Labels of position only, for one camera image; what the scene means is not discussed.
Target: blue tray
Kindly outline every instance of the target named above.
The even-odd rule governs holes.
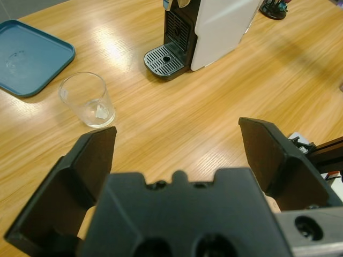
[[[43,31],[8,20],[0,24],[0,87],[37,94],[75,57],[74,47]]]

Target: drinking glass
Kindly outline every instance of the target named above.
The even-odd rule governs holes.
[[[67,77],[58,90],[61,100],[89,127],[109,125],[115,117],[106,83],[92,72]]]

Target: wooden table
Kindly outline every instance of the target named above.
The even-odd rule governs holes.
[[[343,11],[328,0],[292,1],[283,21],[258,13],[235,51],[170,82],[143,63],[163,42],[160,1],[70,0],[21,21],[70,42],[77,54],[36,96],[0,90],[1,235],[57,159],[91,130],[57,96],[75,72],[107,83],[118,130],[112,171],[140,171],[148,183],[170,180],[177,169],[210,180],[219,167],[246,166],[242,116],[315,143],[343,135]],[[24,255],[1,239],[0,256]]]

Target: white coffee machine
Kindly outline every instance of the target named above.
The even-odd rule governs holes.
[[[261,0],[163,0],[164,44],[144,56],[163,80],[196,71],[234,50]]]

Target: drip tray grate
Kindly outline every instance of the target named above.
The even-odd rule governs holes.
[[[144,63],[159,77],[168,77],[184,67],[183,63],[164,45],[147,52]]]

